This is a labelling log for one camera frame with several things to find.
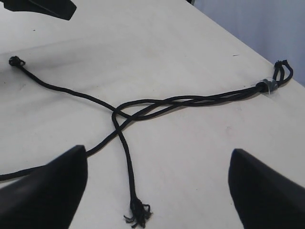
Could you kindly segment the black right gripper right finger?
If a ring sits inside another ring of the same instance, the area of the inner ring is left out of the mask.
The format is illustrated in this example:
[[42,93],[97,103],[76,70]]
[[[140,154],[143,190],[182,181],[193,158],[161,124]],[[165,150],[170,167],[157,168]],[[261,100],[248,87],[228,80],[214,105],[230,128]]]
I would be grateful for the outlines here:
[[232,152],[228,185],[245,229],[303,229],[305,189],[243,149]]

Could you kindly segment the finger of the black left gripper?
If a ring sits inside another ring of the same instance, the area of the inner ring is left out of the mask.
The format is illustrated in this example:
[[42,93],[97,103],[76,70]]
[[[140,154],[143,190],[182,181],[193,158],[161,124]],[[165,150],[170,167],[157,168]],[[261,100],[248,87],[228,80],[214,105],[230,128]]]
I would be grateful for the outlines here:
[[77,10],[71,0],[1,0],[12,12],[34,12],[69,21]]

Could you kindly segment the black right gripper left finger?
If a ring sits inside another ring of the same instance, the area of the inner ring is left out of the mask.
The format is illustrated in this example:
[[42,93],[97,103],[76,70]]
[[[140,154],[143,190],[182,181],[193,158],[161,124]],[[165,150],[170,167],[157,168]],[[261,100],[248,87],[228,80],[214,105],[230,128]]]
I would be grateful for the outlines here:
[[48,164],[0,179],[16,179],[0,189],[2,229],[67,229],[87,184],[85,147],[74,146]]

